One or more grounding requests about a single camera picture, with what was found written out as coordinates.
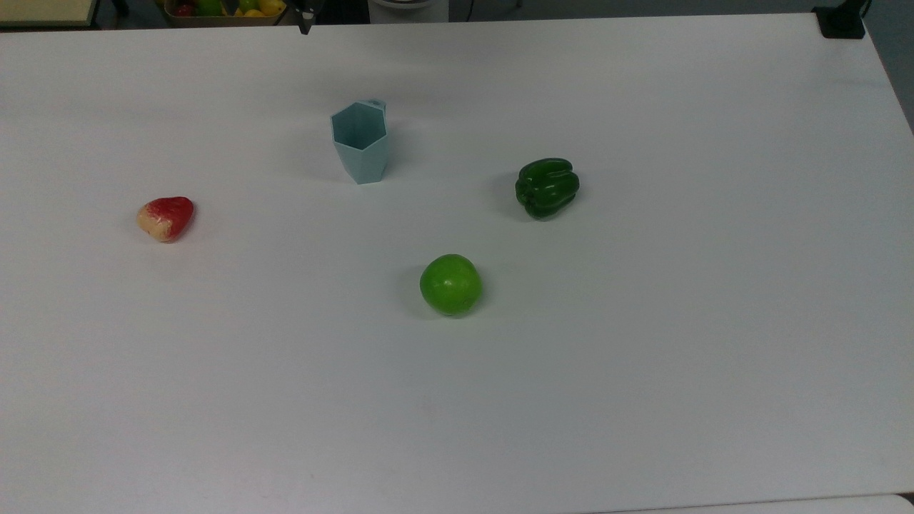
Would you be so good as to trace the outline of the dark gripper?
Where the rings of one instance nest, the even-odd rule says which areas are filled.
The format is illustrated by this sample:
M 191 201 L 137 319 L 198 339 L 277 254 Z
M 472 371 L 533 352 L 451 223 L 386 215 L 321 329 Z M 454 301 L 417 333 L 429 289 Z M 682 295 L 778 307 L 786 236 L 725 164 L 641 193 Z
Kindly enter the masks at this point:
M 316 18 L 314 12 L 323 9 L 323 0 L 288 0 L 285 4 L 299 12 L 299 30 L 301 34 L 308 35 Z

